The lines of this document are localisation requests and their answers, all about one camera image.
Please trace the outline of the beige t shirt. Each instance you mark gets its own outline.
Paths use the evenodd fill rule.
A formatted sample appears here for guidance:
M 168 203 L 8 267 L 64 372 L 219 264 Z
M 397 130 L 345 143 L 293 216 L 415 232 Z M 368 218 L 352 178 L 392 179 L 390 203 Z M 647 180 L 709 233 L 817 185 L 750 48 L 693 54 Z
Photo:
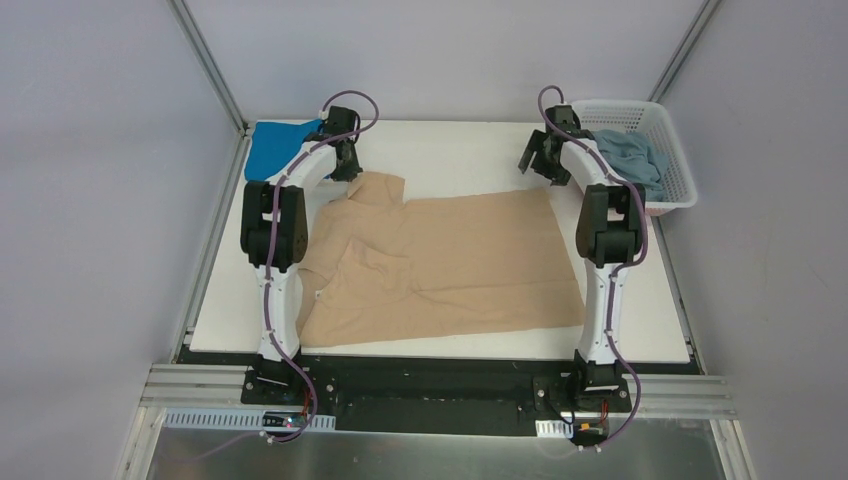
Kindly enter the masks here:
M 405 200 L 360 175 L 300 265 L 306 347 L 578 327 L 585 303 L 547 190 Z

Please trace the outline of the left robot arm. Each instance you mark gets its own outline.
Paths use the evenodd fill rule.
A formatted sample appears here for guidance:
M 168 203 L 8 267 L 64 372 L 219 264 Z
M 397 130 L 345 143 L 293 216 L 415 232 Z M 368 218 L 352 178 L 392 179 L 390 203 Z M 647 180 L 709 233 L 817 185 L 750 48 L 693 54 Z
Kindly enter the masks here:
M 350 182 L 361 171 L 355 151 L 360 115 L 330 106 L 302 124 L 260 122 L 244 171 L 240 247 L 256 271 L 262 334 L 246 387 L 281 404 L 297 402 L 305 378 L 293 358 L 303 285 L 298 275 L 308 246 L 307 199 L 329 178 Z

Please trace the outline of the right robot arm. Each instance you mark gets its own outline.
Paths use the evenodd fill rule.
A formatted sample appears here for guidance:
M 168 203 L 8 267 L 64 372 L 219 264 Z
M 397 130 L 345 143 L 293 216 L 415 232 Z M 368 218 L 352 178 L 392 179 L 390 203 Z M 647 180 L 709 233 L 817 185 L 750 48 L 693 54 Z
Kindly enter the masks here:
M 587 317 L 566 392 L 573 405 L 590 410 L 628 396 L 618 327 L 627 275 L 646 256 L 643 190 L 614 173 L 591 146 L 593 136 L 582 129 L 572 106 L 541 113 L 545 127 L 532 132 L 518 168 L 554 186 L 575 180 L 583 193 L 575 244 L 587 274 Z

